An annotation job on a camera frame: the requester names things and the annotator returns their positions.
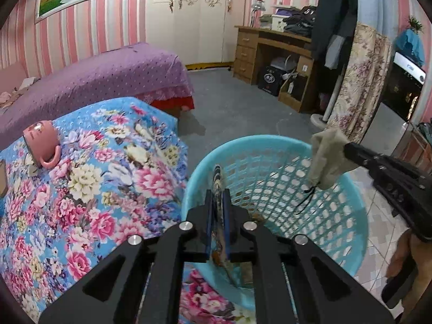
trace white storage box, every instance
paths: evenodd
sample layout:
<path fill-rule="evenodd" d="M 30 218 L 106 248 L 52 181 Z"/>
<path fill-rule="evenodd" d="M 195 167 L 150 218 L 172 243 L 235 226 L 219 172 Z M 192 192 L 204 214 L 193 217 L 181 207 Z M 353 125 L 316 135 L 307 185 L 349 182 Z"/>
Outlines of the white storage box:
<path fill-rule="evenodd" d="M 271 16 L 272 16 L 271 30 L 280 31 L 283 33 L 286 23 L 282 22 L 282 19 L 287 18 L 287 16 L 282 16 L 282 15 L 271 15 Z"/>

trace floral tablecloth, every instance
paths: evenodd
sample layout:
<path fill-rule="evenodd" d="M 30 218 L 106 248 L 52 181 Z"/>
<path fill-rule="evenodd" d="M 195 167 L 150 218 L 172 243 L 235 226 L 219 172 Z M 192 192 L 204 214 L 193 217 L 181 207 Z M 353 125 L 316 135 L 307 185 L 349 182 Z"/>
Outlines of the floral tablecloth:
<path fill-rule="evenodd" d="M 102 101 L 53 122 L 62 154 L 51 171 L 35 168 L 22 138 L 0 153 L 9 185 L 0 274 L 35 322 L 129 235 L 158 236 L 179 222 L 186 184 L 176 120 L 142 101 Z M 254 322 L 190 264 L 183 281 L 179 323 Z"/>

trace pink headboard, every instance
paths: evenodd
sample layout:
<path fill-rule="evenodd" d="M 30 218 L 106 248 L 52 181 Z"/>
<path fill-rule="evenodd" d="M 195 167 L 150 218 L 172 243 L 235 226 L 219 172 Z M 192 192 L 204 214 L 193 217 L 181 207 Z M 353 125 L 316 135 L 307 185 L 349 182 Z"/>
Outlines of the pink headboard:
<path fill-rule="evenodd" d="M 0 69 L 0 94 L 2 92 L 10 93 L 14 88 L 18 89 L 25 78 L 27 78 L 27 74 L 19 62 Z"/>

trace white wardrobe door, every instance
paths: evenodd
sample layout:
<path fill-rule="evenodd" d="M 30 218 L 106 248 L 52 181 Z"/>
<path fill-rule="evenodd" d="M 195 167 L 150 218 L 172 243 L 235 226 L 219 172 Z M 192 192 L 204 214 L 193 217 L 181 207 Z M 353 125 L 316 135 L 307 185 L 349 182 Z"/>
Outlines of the white wardrobe door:
<path fill-rule="evenodd" d="M 169 3 L 170 0 L 146 0 L 146 42 L 175 52 L 174 10 L 178 6 L 174 0 L 171 12 Z"/>
<path fill-rule="evenodd" d="M 175 51 L 183 64 L 198 63 L 201 0 L 176 0 Z"/>
<path fill-rule="evenodd" d="M 235 25 L 243 25 L 245 13 L 245 0 L 226 0 L 225 29 L 223 32 L 222 62 L 235 60 L 237 47 L 237 28 Z"/>
<path fill-rule="evenodd" d="M 201 0 L 199 63 L 222 62 L 226 0 Z"/>

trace mug handle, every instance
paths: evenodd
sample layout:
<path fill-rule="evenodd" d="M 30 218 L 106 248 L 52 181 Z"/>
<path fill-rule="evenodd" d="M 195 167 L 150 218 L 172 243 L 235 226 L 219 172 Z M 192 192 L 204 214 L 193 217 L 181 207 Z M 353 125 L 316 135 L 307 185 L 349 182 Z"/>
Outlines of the mug handle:
<path fill-rule="evenodd" d="M 61 147 L 60 145 L 57 145 L 55 148 L 54 157 L 49 162 L 45 162 L 42 158 L 40 159 L 40 164 L 46 168 L 46 169 L 53 169 L 57 163 L 60 161 L 60 155 L 61 155 Z"/>

